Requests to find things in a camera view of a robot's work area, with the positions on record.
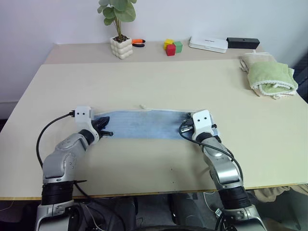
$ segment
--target potted plant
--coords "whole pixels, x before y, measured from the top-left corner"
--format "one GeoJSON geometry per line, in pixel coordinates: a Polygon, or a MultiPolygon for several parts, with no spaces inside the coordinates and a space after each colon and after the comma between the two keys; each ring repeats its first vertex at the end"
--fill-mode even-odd
{"type": "Polygon", "coordinates": [[[115,25],[117,36],[110,38],[112,53],[124,59],[133,53],[131,38],[122,35],[121,23],[132,22],[136,18],[135,9],[132,3],[137,0],[99,0],[98,13],[105,16],[104,24],[106,26],[113,23],[115,25]]]}

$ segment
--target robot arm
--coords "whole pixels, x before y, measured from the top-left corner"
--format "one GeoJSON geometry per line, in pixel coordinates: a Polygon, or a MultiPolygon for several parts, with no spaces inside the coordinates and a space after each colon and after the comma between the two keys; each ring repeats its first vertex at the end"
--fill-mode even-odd
{"type": "Polygon", "coordinates": [[[210,175],[224,206],[223,216],[230,227],[234,226],[238,231],[266,231],[256,207],[250,203],[245,191],[242,171],[235,165],[236,160],[221,144],[220,138],[215,136],[216,128],[209,111],[202,110],[191,114],[191,119],[180,127],[180,132],[194,130],[192,140],[206,145],[202,146],[204,161],[210,168],[210,175]]]}
{"type": "Polygon", "coordinates": [[[77,161],[85,155],[89,145],[95,144],[102,136],[113,135],[112,132],[101,131],[108,124],[109,117],[93,121],[90,107],[78,107],[75,120],[82,130],[60,142],[44,160],[42,200],[37,210],[36,231],[49,230],[50,227],[67,230],[72,219],[76,219],[73,184],[77,161]]]}

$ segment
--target green towel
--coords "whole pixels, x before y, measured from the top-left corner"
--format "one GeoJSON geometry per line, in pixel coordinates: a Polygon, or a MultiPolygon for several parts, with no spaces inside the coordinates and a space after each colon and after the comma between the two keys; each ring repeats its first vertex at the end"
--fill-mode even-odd
{"type": "Polygon", "coordinates": [[[256,62],[251,65],[248,81],[253,90],[275,99],[296,94],[298,84],[293,79],[293,69],[277,62],[256,62]]]}

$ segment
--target green block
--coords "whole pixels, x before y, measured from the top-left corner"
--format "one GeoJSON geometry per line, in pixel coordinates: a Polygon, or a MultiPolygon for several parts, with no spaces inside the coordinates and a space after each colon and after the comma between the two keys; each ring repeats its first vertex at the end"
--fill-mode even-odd
{"type": "Polygon", "coordinates": [[[182,51],[183,44],[181,42],[174,42],[175,45],[175,53],[180,53],[182,51]]]}

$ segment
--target white plant pot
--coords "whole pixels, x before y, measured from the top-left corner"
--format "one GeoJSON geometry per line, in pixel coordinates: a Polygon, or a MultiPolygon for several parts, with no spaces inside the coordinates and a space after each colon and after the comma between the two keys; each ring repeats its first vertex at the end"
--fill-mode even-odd
{"type": "Polygon", "coordinates": [[[112,53],[120,58],[125,59],[126,57],[133,54],[133,46],[131,44],[131,38],[125,40],[124,42],[114,41],[114,37],[110,38],[110,45],[112,53]]]}

